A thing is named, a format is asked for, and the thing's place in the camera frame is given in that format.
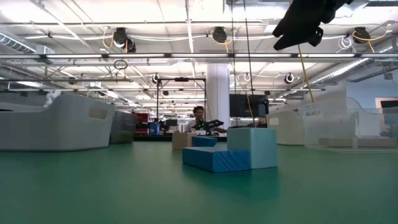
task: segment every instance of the white curved barrier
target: white curved barrier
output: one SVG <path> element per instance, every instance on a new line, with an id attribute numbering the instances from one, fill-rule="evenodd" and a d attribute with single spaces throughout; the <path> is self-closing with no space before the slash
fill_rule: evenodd
<path id="1" fill-rule="evenodd" d="M 302 121 L 294 111 L 268 114 L 267 127 L 276 129 L 278 144 L 304 145 Z"/>
<path id="2" fill-rule="evenodd" d="M 398 152 L 397 109 L 364 109 L 352 98 L 334 98 L 303 106 L 299 112 L 308 148 Z"/>

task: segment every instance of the blue object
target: blue object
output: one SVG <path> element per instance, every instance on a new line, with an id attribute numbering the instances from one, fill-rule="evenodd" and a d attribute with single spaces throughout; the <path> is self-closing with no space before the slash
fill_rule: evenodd
<path id="1" fill-rule="evenodd" d="M 250 167 L 277 167 L 276 130 L 272 128 L 238 128 L 227 130 L 229 150 L 250 151 Z"/>
<path id="2" fill-rule="evenodd" d="M 194 136 L 192 145 L 194 147 L 214 147 L 217 144 L 217 138 Z"/>
<path id="3" fill-rule="evenodd" d="M 249 151 L 215 147 L 186 147 L 182 162 L 210 172 L 232 172 L 250 169 Z"/>
<path id="4" fill-rule="evenodd" d="M 160 135 L 160 124 L 150 124 L 149 125 L 149 134 Z"/>

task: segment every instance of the table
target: table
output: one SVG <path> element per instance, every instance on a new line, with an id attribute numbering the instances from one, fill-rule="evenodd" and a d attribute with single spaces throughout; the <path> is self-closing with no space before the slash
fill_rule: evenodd
<path id="1" fill-rule="evenodd" d="M 0 223 L 398 223 L 398 154 L 279 146 L 278 163 L 212 174 L 171 142 L 0 152 Z"/>

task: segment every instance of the fluorescent light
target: fluorescent light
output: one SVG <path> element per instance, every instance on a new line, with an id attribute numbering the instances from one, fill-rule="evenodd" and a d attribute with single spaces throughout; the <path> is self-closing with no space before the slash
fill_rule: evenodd
<path id="1" fill-rule="evenodd" d="M 384 52 L 387 52 L 387 51 L 389 51 L 389 50 L 391 50 L 391 49 L 392 49 L 392 47 L 389 47 L 389 48 L 387 48 L 387 49 L 381 50 L 379 53 L 384 53 Z"/>
<path id="2" fill-rule="evenodd" d="M 240 118 L 239 120 L 241 120 L 241 121 L 252 121 L 253 118 Z"/>
<path id="3" fill-rule="evenodd" d="M 40 58 L 38 55 L 0 55 L 0 58 L 8 58 L 8 59 L 36 59 Z"/>
<path id="4" fill-rule="evenodd" d="M 119 98 L 119 96 L 112 91 L 107 91 L 107 92 L 105 92 L 105 94 L 107 94 L 108 96 L 115 98 L 115 99 Z"/>
<path id="5" fill-rule="evenodd" d="M 44 85 L 41 85 L 41 84 L 36 83 L 36 82 L 17 82 L 17 83 L 25 85 L 25 86 L 36 87 L 36 88 L 40 88 L 40 87 L 44 86 Z"/>
<path id="6" fill-rule="evenodd" d="M 105 51 L 107 54 L 109 54 L 109 52 L 106 49 L 100 49 L 100 51 Z"/>
<path id="7" fill-rule="evenodd" d="M 286 102 L 269 102 L 270 105 L 285 105 Z"/>
<path id="8" fill-rule="evenodd" d="M 164 57 L 164 54 L 110 54 L 110 58 L 149 58 L 149 57 Z"/>
<path id="9" fill-rule="evenodd" d="M 172 54 L 176 58 L 228 57 L 228 54 Z"/>
<path id="10" fill-rule="evenodd" d="M 308 54 L 306 56 L 307 57 L 354 57 L 355 54 Z"/>
<path id="11" fill-rule="evenodd" d="M 102 58 L 100 54 L 92 55 L 47 55 L 47 58 Z"/>
<path id="12" fill-rule="evenodd" d="M 398 57 L 398 54 L 362 54 L 363 57 L 372 58 L 386 58 L 386 57 Z"/>
<path id="13" fill-rule="evenodd" d="M 252 58 L 291 57 L 292 54 L 250 54 Z M 235 54 L 235 57 L 249 57 L 249 54 Z"/>

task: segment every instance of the black cable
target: black cable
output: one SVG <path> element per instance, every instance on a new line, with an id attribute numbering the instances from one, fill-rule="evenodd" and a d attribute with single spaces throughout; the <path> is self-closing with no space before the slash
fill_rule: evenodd
<path id="1" fill-rule="evenodd" d="M 236 103 L 236 67 L 235 67 L 235 39 L 234 39 L 234 1 L 231 1 L 231 17 L 232 17 L 232 53 L 234 54 L 234 66 L 232 69 L 234 70 L 234 84 L 235 84 L 235 103 Z"/>
<path id="2" fill-rule="evenodd" d="M 246 0 L 243 0 L 243 9 L 246 14 Z M 250 85 L 251 85 L 251 104 L 253 109 L 253 125 L 256 127 L 256 120 L 254 119 L 254 90 L 253 90 L 253 78 L 251 73 L 251 57 L 250 57 L 250 45 L 249 45 L 249 27 L 248 27 L 248 17 L 245 15 L 244 17 L 245 25 L 246 25 L 246 38 L 248 40 L 248 55 L 249 55 L 249 71 L 250 71 Z"/>

